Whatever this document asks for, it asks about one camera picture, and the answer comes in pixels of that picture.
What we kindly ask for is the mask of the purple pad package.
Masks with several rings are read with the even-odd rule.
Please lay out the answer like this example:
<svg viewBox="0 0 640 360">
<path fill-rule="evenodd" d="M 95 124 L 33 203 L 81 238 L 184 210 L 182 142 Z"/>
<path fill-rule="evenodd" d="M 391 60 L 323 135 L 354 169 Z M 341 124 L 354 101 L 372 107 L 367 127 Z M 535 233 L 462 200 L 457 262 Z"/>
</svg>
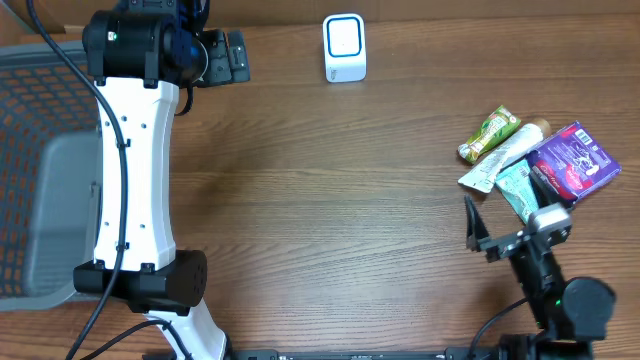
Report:
<svg viewBox="0 0 640 360">
<path fill-rule="evenodd" d="M 545 139 L 525 159 L 532 174 L 567 205 L 607 185 L 622 170 L 579 121 Z"/>
</svg>

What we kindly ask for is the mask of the green yellow drink pouch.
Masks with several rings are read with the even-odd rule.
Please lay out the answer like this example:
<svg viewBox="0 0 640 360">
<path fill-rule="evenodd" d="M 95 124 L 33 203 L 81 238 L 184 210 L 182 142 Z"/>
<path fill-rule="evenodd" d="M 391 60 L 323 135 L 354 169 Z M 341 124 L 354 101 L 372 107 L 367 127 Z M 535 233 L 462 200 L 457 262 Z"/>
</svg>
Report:
<svg viewBox="0 0 640 360">
<path fill-rule="evenodd" d="M 520 124 L 519 117 L 504 105 L 499 106 L 484 120 L 480 128 L 458 147 L 458 155 L 470 164 L 475 164 L 481 155 L 510 137 Z"/>
</svg>

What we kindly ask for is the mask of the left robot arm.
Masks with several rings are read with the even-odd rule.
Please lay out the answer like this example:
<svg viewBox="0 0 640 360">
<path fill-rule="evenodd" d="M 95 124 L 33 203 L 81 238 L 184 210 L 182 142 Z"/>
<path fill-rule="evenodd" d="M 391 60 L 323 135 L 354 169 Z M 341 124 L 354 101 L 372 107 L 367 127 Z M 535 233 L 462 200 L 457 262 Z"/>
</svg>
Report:
<svg viewBox="0 0 640 360">
<path fill-rule="evenodd" d="M 205 1 L 123 1 L 83 32 L 102 135 L 100 223 L 77 291 L 118 298 L 161 329 L 174 359 L 228 359 L 204 300 L 207 260 L 177 248 L 169 214 L 169 150 L 181 93 L 245 82 L 240 32 L 209 31 Z"/>
</svg>

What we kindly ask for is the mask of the white tube gold cap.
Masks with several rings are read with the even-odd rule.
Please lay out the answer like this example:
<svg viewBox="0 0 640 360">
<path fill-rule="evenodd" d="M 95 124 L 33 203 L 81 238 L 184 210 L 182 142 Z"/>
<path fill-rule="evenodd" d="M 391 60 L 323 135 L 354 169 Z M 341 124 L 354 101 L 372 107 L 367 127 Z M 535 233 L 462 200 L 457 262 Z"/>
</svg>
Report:
<svg viewBox="0 0 640 360">
<path fill-rule="evenodd" d="M 526 155 L 551 134 L 551 126 L 544 118 L 526 123 L 484 160 L 458 180 L 459 185 L 488 194 L 494 187 L 498 174 Z"/>
</svg>

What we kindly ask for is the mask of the teal wipes packet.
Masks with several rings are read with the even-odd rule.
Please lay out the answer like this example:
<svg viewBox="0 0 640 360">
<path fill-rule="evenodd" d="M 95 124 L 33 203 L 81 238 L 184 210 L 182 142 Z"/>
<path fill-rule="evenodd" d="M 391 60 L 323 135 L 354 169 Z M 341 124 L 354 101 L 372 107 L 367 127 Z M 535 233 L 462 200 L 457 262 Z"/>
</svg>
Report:
<svg viewBox="0 0 640 360">
<path fill-rule="evenodd" d="M 524 224 L 539 209 L 530 173 L 531 168 L 522 159 L 505 168 L 496 178 L 496 186 Z"/>
</svg>

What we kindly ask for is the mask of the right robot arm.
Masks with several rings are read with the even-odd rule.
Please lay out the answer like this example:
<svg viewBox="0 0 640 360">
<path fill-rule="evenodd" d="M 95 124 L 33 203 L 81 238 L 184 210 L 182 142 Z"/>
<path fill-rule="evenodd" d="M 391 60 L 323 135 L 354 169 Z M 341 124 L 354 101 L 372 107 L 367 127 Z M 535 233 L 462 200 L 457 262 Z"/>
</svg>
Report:
<svg viewBox="0 0 640 360">
<path fill-rule="evenodd" d="M 592 343 L 606 338 L 616 303 L 614 290 L 593 277 L 565 279 L 552 252 L 571 234 L 573 203 L 538 178 L 532 186 L 541 208 L 521 230 L 499 238 L 490 236 L 472 197 L 464 197 L 466 247 L 484 253 L 489 263 L 507 259 L 524 295 L 478 330 L 465 354 L 468 359 L 592 359 Z M 496 346 L 480 348 L 482 335 L 523 304 L 529 306 L 540 332 L 506 334 Z"/>
</svg>

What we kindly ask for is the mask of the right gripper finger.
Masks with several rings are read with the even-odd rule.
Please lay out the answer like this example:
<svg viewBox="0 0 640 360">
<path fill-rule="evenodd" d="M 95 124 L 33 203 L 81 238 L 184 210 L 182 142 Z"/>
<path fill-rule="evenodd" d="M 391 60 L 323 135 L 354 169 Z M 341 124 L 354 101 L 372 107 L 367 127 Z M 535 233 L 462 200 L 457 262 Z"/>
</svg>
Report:
<svg viewBox="0 0 640 360">
<path fill-rule="evenodd" d="M 484 224 L 470 195 L 464 197 L 467 217 L 466 247 L 472 251 L 481 251 L 481 245 L 490 239 Z"/>
<path fill-rule="evenodd" d="M 558 195 L 547 186 L 547 184 L 534 172 L 534 170 L 531 170 L 529 178 L 540 208 L 559 202 Z"/>
</svg>

